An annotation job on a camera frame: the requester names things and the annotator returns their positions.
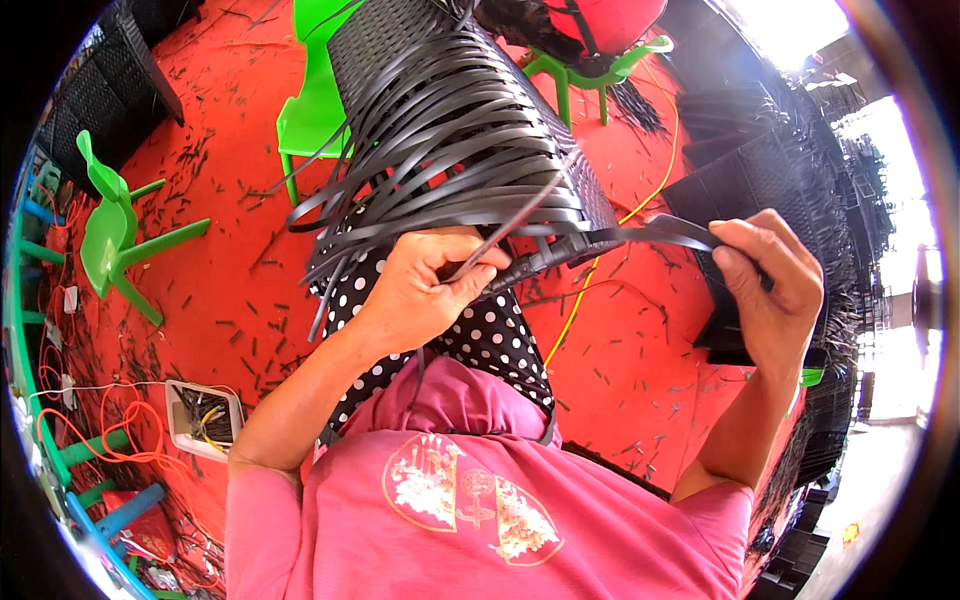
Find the orange cable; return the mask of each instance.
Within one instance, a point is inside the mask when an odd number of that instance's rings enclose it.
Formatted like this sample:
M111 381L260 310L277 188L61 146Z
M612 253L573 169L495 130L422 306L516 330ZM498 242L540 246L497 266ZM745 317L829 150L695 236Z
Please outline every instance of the orange cable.
M657 189L654 190L652 194L647 196L646 200L640 203L636 208L630 211L626 217L620 219L617 224L623 225L629 221L634 215L636 215L644 206L647 205L651 200L654 199L657 194L663 189L666 185L667 180L670 179L670 174L673 172L674 160L677 158L677 136L680 134L680 112L677 110L677 104L673 101L673 98L670 98L670 94L660 85L660 82L657 80L657 76L654 75L653 71L650 70L650 67L647 66L647 63L643 60L640 61L640 64L643 65L643 68L647 70L647 73L650 77L653 78L654 83L657 84L657 87L660 88L660 91L663 92L663 96L666 97L667 102L670 103L670 107L673 108L673 115L675 118L675 125L673 130L673 143L670 150L670 165L667 167L666 174L663 176L663 181L660 182L660 185L657 186ZM553 358L553 355L557 352L557 349L560 348L560 343L564 340L566 332L570 329L570 324L573 323L573 318L577 314L577 309L580 308L580 300L584 296L584 292L587 290L587 287L590 285L590 280L593 279L593 274L596 273L597 264L600 263L600 256L597 256L593 259L593 262L590 264L591 271L587 275L587 278L584 280L584 286L580 289L580 293L577 294L576 301L573 302L573 309L570 311L570 316L566 319L564 328L561 329L560 335L557 337L557 341L554 343L553 347L550 349L550 353L546 355L546 358L543 359L543 365L546 367L550 364L550 360Z
M43 433L40 426L42 424L43 416L46 414L51 414L63 420L63 422L70 429L72 429L75 434L77 434L77 437L80 438L81 443L85 445L87 449L89 449L94 456L96 456L97 458L99 458L104 462L113 463L113 464L118 464L118 463L146 464L146 463L151 463L156 461L157 465L163 470L167 470L167 471L172 470L180 477L180 483L183 486L184 495L186 496L187 509L189 510L190 514L193 516L193 520L196 523L197 528L201 531L201 533L203 533L205 536L207 536L211 540L216 541L221 546L225 546L224 543L219 538L211 534L205 527L202 526L200 521L197 519L197 513L193 508L193 499L191 497L189 488L187 488L186 480L183 478L183 473L176 468L176 467L181 467L184 470L189 470L190 467L188 467L187 464L181 461L180 459L174 458L168 454L163 453L162 451L163 435L161 434L160 436L157 437L156 448L154 450L140 451L136 447L136 444L133 441L133 436L131 435L131 432L130 432L130 424L133 422L134 419L136 419L140 415L140 406L145 407L145 409L154 416L156 421L160 424L161 430L165 432L165 428L163 427L163 420L160 418L159 414L156 412L156 409L153 407L153 405L143 400L135 400L130 404L128 404L127 408L124 409L123 420L121 420L119 423L116 423L110 427L104 428L104 408L106 405L107 396L111 389L112 388L107 388L106 390L104 390L104 393L101 396L100 420L101 420L101 428L102 428L101 436L103 436L102 440L104 444L104 449L107 452L107 454L112 456L107 456L105 454L101 454L100 452L97 452L97 450L90 445L90 443L84 438L84 435L80 432L79 429L77 429L77 427L70 421L70 419L66 417L63 413L61 413L60 411L54 408L44 408L36 416L37 440L42 442ZM134 388L134 390L138 395L140 394L139 390L137 390L136 388ZM111 431L119 429L120 427L123 427L127 432L127 437L130 439L131 446L133 447L134 450L136 450L134 454L120 454L118 452L114 452L107 445L107 434L109 434Z

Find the hand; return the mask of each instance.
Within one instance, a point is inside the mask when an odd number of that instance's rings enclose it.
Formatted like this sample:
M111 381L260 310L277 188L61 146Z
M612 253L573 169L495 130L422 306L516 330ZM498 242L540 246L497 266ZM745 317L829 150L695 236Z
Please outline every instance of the hand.
M713 260L736 299L747 352L767 380L795 386L824 299L823 269L771 208L709 229L727 244ZM769 294L747 256L773 279Z
M462 262L483 245L474 227L405 233L396 241L363 309L350 321L379 357L419 348L450 327L510 256L493 248L460 279L440 283L437 270Z

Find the graphic print on shirt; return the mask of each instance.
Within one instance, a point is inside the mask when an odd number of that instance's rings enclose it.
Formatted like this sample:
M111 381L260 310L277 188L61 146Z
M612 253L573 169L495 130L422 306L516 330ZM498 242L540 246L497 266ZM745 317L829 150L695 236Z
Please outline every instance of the graphic print on shirt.
M467 463L458 476L458 462ZM400 516L423 529L489 534L487 546L513 566L548 561L564 545L540 502L476 464L448 438L415 434L387 461L383 493Z

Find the concrete floor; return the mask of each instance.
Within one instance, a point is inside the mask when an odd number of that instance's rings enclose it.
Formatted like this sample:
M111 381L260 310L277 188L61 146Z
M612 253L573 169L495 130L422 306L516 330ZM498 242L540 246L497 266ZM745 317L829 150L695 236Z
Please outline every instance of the concrete floor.
M831 532L817 570L797 600L828 600L874 547L912 470L924 431L915 424L872 426L852 433L844 459L840 490L817 527ZM843 547L843 530L858 521L860 536Z

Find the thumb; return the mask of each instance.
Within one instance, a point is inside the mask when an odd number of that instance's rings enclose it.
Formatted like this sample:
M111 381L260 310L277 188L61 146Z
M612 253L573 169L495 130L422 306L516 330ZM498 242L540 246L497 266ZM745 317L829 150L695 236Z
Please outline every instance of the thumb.
M480 296L480 292L496 277L493 265L475 265L464 276L450 283L450 295L463 306Z
M740 314L762 305L766 293L760 287L759 273L746 256L729 246L720 246L713 251L713 261L723 273Z

